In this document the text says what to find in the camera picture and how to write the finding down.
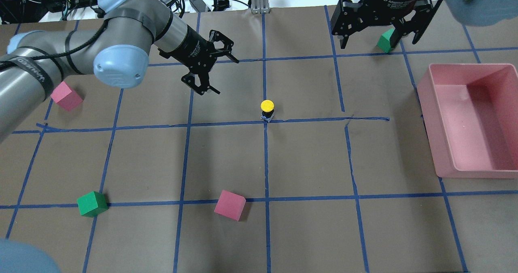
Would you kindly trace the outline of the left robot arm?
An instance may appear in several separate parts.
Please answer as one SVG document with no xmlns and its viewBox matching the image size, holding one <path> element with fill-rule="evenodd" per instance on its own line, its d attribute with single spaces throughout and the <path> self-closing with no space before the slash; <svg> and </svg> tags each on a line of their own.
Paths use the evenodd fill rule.
<svg viewBox="0 0 518 273">
<path fill-rule="evenodd" d="M 140 85 L 151 46 L 186 66 L 181 81 L 200 95 L 218 92 L 209 72 L 219 57 L 239 63 L 231 39 L 217 30 L 204 39 L 161 0 L 98 0 L 98 6 L 105 17 L 97 30 L 35 30 L 10 39 L 1 56 L 1 140 L 67 76 L 93 74 L 121 89 Z"/>
</svg>

